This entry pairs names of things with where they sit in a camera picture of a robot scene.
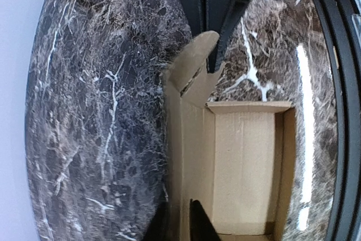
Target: brown marble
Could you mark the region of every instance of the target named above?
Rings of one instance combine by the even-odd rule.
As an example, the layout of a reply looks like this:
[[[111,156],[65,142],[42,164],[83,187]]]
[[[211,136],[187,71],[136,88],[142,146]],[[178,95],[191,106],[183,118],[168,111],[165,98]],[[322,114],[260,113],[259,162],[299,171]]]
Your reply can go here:
[[[289,100],[296,167],[283,240],[323,240],[337,155],[333,80],[312,0],[253,0],[226,52],[210,100]]]

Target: open cardboard box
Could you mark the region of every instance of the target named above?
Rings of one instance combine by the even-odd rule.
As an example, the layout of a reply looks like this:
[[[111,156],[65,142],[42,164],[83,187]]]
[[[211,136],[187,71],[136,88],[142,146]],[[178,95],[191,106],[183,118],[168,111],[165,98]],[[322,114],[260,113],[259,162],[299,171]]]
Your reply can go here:
[[[224,241],[280,240],[293,183],[295,116],[289,102],[208,102],[216,32],[197,36],[166,76],[171,240],[190,240],[199,200]]]

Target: white wall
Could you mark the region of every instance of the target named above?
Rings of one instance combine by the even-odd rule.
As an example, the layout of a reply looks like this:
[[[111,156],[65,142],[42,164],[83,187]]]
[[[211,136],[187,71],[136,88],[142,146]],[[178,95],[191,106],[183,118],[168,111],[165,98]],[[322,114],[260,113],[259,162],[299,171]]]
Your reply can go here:
[[[0,240],[38,241],[24,146],[25,89],[44,0],[0,0]]]

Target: marble table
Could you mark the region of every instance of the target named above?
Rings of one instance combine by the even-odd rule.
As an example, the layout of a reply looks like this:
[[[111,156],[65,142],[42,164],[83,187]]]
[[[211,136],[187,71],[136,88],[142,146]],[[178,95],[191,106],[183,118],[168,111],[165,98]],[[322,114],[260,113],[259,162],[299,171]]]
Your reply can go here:
[[[162,71],[191,39],[178,0],[45,0],[25,140],[41,240],[141,240],[166,200]],[[297,157],[284,240],[322,240],[333,199],[332,75],[312,0],[253,0],[211,100],[290,100]]]

